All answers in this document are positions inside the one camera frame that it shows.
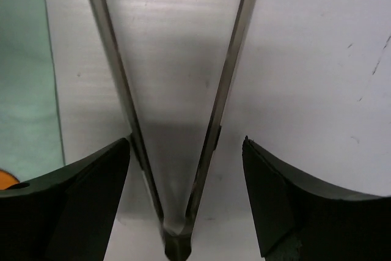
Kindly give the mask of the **metal tongs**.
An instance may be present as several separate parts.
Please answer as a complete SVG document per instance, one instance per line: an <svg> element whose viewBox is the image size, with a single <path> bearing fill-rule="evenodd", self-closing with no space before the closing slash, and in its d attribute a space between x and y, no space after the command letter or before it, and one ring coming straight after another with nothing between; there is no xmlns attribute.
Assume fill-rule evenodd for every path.
<svg viewBox="0 0 391 261"><path fill-rule="evenodd" d="M169 260L188 260L256 0L89 0Z"/></svg>

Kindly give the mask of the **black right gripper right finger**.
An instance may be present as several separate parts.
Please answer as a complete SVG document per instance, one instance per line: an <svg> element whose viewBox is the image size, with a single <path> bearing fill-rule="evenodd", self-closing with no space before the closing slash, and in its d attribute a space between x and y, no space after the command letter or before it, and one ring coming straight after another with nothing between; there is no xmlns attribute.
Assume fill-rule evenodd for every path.
<svg viewBox="0 0 391 261"><path fill-rule="evenodd" d="M325 182L248 138L242 159L264 259L390 259L390 197Z"/></svg>

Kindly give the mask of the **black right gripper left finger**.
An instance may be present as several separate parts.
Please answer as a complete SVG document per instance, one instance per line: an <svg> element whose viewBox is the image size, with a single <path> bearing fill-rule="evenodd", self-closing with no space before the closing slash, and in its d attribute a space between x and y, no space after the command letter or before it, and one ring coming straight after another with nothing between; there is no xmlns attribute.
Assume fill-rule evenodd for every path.
<svg viewBox="0 0 391 261"><path fill-rule="evenodd" d="M130 163L121 138L1 191L1 260L103 260Z"/></svg>

